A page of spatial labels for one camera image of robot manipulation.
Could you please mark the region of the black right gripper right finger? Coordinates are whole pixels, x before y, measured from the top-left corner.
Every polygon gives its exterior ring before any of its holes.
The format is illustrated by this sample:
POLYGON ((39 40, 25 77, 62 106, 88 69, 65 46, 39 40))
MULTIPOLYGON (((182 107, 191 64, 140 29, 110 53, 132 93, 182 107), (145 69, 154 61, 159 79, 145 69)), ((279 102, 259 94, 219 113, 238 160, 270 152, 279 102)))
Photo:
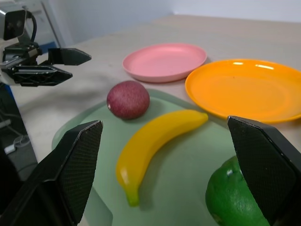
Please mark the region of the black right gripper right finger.
POLYGON ((242 174, 270 226, 301 226, 301 153, 273 126, 229 116, 228 127, 242 174))

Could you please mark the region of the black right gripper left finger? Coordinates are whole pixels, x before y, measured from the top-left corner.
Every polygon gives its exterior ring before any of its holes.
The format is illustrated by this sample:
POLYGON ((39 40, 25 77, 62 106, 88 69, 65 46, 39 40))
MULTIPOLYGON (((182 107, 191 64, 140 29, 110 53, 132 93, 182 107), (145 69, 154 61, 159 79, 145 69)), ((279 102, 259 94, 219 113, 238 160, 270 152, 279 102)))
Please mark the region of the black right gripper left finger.
POLYGON ((23 183, 0 226, 77 226, 95 177, 103 123, 80 124, 63 135, 23 183))

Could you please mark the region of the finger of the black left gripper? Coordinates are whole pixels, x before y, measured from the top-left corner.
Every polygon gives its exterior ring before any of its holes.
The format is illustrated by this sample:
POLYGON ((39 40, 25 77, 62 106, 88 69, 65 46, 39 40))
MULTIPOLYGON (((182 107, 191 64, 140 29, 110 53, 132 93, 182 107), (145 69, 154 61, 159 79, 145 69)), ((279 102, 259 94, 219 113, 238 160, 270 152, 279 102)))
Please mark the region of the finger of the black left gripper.
POLYGON ((51 65, 80 65, 92 57, 76 48, 50 48, 48 50, 48 63, 51 65))
POLYGON ((72 74, 48 66, 15 66, 8 69, 8 76, 25 87, 56 86, 72 78, 72 74))

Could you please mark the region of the green fruit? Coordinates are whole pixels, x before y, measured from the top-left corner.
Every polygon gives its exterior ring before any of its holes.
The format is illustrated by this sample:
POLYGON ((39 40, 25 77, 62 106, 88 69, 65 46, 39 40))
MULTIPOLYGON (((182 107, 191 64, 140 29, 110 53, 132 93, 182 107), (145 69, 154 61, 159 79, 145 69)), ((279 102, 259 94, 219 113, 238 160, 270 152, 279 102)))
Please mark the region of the green fruit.
POLYGON ((270 226, 245 182, 236 156, 211 175, 205 199, 219 226, 270 226))

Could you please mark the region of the red round fruit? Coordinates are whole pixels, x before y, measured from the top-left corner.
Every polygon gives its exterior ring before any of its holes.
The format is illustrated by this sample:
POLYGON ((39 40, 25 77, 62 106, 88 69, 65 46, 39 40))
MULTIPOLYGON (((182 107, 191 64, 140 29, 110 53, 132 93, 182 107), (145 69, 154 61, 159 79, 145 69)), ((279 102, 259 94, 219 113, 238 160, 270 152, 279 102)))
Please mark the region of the red round fruit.
POLYGON ((116 117, 132 120, 146 113, 150 105, 150 95, 142 84, 124 81, 109 91, 106 102, 108 109, 116 117))

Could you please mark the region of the orange round plate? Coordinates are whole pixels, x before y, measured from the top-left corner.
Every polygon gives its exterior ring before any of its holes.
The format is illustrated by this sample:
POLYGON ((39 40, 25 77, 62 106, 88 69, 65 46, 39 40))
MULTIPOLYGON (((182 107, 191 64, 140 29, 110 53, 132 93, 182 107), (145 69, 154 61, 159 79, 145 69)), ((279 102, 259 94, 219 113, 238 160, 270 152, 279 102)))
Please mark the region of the orange round plate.
POLYGON ((212 62, 190 73, 185 90, 196 105, 223 119, 275 124, 301 118, 301 71, 274 62, 212 62))

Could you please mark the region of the light green plate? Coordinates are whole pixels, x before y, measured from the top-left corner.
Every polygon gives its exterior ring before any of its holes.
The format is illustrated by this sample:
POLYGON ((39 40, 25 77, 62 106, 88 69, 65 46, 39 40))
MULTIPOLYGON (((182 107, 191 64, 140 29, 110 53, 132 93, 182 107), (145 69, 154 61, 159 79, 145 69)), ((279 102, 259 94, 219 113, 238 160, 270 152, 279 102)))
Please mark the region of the light green plate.
POLYGON ((55 134, 56 147, 66 131, 101 120, 103 132, 93 187, 84 216, 87 226, 218 226, 209 214, 205 193, 212 173, 235 155, 224 122, 209 120, 197 130, 177 137, 151 160, 139 189, 138 207, 128 205, 116 180, 120 151, 148 121, 194 105, 158 90, 149 90, 147 113, 132 121, 116 118, 100 103, 74 117, 55 134))

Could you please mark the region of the pink round plate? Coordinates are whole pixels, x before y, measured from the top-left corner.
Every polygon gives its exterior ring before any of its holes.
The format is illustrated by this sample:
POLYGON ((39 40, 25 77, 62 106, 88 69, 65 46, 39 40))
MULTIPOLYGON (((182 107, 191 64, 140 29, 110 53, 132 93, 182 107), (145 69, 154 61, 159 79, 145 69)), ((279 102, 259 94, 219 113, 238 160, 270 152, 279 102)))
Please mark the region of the pink round plate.
POLYGON ((186 78, 207 59, 201 47, 187 43, 148 46, 127 55, 124 70, 134 79, 148 83, 166 83, 186 78))

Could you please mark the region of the yellow banana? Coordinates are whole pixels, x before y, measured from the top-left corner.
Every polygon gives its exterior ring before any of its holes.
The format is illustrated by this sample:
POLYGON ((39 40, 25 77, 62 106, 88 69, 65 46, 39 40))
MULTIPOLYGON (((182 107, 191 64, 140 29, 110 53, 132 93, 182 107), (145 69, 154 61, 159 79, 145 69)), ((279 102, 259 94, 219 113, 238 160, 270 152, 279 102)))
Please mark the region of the yellow banana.
POLYGON ((139 187, 153 156, 172 139, 191 132, 208 121, 196 110, 163 114, 141 127, 126 143, 116 164, 116 178, 129 206, 139 205, 139 187))

